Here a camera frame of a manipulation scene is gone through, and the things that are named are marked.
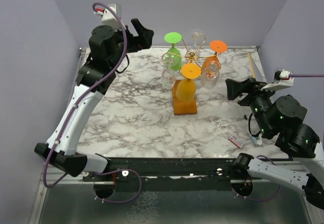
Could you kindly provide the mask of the clear glass tumbler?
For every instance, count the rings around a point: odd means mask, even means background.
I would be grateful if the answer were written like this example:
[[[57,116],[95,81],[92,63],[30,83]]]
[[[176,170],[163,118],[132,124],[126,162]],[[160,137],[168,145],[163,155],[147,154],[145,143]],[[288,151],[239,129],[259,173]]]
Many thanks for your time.
[[[207,61],[203,64],[200,84],[205,89],[215,87],[220,76],[221,64],[218,61]]]

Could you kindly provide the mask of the orange plastic wine glass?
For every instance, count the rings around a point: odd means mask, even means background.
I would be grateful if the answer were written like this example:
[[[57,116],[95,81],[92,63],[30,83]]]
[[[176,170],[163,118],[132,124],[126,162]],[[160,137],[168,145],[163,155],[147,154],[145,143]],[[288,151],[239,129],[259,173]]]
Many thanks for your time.
[[[211,73],[216,73],[221,69],[221,64],[219,62],[219,59],[217,57],[218,54],[221,54],[223,52],[226,52],[228,47],[227,44],[224,41],[221,40],[213,40],[210,42],[210,49],[214,52],[213,55],[211,56],[207,56],[202,67],[201,67],[201,74],[203,74],[203,72],[205,70],[207,70],[207,72],[211,72]],[[214,64],[216,66],[215,69],[213,68],[209,68],[211,64]]]

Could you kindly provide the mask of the green plastic wine glass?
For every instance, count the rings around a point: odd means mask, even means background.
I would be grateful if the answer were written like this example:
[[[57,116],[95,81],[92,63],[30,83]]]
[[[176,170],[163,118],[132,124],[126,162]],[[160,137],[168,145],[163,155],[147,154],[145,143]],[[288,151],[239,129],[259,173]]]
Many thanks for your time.
[[[182,41],[182,35],[177,32],[169,32],[165,35],[164,39],[168,44],[171,44],[165,58],[172,58],[171,69],[179,71],[182,66],[182,57],[180,51],[175,46]]]

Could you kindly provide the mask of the clear wine glass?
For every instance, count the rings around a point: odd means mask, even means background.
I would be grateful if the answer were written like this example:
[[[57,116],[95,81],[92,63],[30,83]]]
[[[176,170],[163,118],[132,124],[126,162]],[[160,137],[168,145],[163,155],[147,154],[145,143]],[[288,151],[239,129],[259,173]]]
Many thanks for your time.
[[[190,35],[193,40],[193,46],[190,47],[189,51],[194,52],[200,57],[200,49],[206,41],[205,32],[201,29],[193,29]]]
[[[172,53],[164,53],[161,57],[161,61],[165,65],[165,69],[161,73],[161,84],[165,89],[172,89],[176,82],[176,72],[172,69],[177,65],[177,56]]]

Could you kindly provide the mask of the yellow plastic wine glass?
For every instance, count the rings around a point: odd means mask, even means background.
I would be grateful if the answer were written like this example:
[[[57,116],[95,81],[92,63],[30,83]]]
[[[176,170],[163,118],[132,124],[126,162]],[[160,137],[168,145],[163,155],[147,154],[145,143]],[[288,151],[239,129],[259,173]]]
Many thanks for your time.
[[[191,101],[196,91],[194,79],[200,76],[201,68],[195,63],[187,63],[182,66],[180,72],[184,79],[177,86],[176,97],[183,102]]]

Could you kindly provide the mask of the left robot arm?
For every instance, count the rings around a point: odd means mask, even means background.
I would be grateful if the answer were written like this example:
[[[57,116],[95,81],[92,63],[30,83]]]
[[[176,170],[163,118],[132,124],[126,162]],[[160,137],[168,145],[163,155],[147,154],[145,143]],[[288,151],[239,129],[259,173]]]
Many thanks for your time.
[[[89,38],[90,53],[80,68],[70,103],[53,134],[45,143],[37,143],[34,151],[47,163],[73,177],[94,172],[99,180],[111,177],[112,169],[104,157],[77,152],[85,125],[118,74],[117,68],[128,53],[149,49],[154,32],[138,19],[131,20],[137,36],[128,29],[100,25]]]

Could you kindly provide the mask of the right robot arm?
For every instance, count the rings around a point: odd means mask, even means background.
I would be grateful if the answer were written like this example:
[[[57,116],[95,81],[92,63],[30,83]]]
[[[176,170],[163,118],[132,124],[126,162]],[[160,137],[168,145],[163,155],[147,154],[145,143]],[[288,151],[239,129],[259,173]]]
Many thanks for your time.
[[[250,107],[261,137],[276,137],[275,146],[309,171],[297,173],[241,153],[233,163],[233,175],[239,179],[249,176],[275,182],[295,190],[310,204],[323,209],[323,143],[314,130],[303,123],[307,109],[292,95],[270,100],[276,91],[290,87],[293,82],[281,80],[268,84],[248,78],[241,82],[226,79],[225,83],[228,100],[246,94],[238,104]]]

